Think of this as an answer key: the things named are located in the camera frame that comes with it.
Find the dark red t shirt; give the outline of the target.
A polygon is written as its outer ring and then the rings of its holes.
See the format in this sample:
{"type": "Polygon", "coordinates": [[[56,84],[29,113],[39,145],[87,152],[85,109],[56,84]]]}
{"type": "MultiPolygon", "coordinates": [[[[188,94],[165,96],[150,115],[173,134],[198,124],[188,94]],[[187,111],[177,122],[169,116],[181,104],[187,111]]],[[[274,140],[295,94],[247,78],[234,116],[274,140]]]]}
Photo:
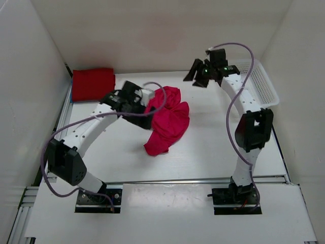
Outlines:
{"type": "Polygon", "coordinates": [[[99,101],[115,89],[112,68],[73,70],[73,102],[99,101]]]}

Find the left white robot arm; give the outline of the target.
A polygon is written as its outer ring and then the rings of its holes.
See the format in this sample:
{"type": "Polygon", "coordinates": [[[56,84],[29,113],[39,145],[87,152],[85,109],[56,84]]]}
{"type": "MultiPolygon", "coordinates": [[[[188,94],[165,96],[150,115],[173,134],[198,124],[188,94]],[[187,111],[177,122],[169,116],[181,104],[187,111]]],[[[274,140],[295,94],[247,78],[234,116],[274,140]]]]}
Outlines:
{"type": "Polygon", "coordinates": [[[83,161],[86,151],[106,128],[119,118],[149,130],[156,108],[148,108],[154,91],[125,81],[122,89],[107,93],[91,115],[72,124],[73,131],[61,140],[51,138],[46,146],[48,170],[94,202],[110,201],[107,185],[91,174],[83,161]]]}

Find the pink t shirt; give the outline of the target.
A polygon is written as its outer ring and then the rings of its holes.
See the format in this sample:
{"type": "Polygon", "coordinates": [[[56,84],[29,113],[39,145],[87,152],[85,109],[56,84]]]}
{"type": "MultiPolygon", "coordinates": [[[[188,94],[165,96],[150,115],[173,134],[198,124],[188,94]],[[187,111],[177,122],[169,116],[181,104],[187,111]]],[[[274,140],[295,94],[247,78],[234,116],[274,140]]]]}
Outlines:
{"type": "Polygon", "coordinates": [[[176,143],[186,132],[190,117],[189,104],[181,101],[181,91],[176,87],[165,86],[155,91],[155,96],[150,100],[146,112],[158,108],[167,100],[164,107],[153,115],[151,122],[152,134],[144,144],[148,155],[158,156],[169,151],[169,147],[176,143]]]}

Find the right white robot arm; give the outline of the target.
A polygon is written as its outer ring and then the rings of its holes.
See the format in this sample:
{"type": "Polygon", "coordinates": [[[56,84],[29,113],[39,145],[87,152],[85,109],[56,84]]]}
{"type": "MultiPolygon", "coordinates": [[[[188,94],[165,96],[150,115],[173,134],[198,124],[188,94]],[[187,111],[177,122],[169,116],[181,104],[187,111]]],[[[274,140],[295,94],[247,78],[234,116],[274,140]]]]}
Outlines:
{"type": "Polygon", "coordinates": [[[229,65],[224,49],[210,48],[206,50],[206,55],[205,60],[194,60],[184,81],[206,88],[209,81],[214,80],[231,99],[226,112],[226,131],[238,160],[229,188],[225,193],[215,193],[214,196],[239,203],[258,193],[253,172],[258,155],[270,140],[274,114],[259,105],[245,88],[253,64],[241,81],[241,72],[237,66],[229,65]]]}

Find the blue t shirt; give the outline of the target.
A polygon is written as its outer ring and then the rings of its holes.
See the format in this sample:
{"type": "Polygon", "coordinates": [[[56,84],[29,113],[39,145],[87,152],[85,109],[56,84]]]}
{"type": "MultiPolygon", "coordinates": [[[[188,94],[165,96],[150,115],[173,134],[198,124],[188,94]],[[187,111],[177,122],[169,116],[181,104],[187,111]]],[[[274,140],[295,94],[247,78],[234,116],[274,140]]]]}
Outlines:
{"type": "Polygon", "coordinates": [[[70,103],[73,103],[73,99],[72,99],[72,93],[73,93],[73,78],[71,78],[71,89],[70,89],[70,103]]]}

